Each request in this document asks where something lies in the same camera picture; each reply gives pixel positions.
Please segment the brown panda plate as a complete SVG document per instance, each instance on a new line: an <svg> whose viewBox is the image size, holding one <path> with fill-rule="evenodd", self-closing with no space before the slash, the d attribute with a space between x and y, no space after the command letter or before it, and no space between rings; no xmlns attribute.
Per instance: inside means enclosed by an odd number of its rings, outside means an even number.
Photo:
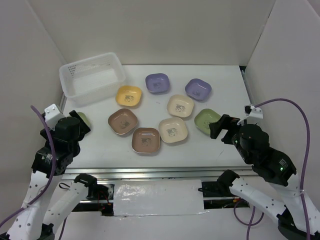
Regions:
<svg viewBox="0 0 320 240"><path fill-rule="evenodd" d="M161 137L157 129L139 127L132 134L132 150L140 155L156 155L161 147Z"/></svg>
<svg viewBox="0 0 320 240"><path fill-rule="evenodd" d="M111 114L107 120L108 125L118 136L126 136L139 124L137 116L128 108L121 108Z"/></svg>

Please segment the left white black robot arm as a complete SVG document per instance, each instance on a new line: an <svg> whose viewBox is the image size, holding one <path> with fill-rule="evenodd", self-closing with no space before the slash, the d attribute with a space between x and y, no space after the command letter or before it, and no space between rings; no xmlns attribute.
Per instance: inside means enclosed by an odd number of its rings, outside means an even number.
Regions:
<svg viewBox="0 0 320 240"><path fill-rule="evenodd" d="M81 151L79 142L91 129L84 115L74 110L64 116L57 107L50 107L43 114L36 114L44 127L40 135L45 145L35 154L30 183L20 209L1 222L3 226L14 219L9 230L0 235L2 240L53 240L78 203L84 198L92 200L99 193L97 179L81 173L66 193L49 206L67 166Z"/></svg>

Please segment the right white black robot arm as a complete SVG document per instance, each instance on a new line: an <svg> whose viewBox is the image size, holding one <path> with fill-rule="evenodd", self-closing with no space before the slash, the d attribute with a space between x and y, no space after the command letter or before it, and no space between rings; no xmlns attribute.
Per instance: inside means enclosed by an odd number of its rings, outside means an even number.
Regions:
<svg viewBox="0 0 320 240"><path fill-rule="evenodd" d="M301 179L291 159L270 147L269 135L256 124L238 124L238 119L224 114L209 124L210 137L216 139L226 130L222 142L234 145L244 162L268 183L281 198L277 201L250 186L237 173L226 170L217 179L223 196L236 195L258 208L277 225L288 240L318 240L320 212L301 188Z"/></svg>

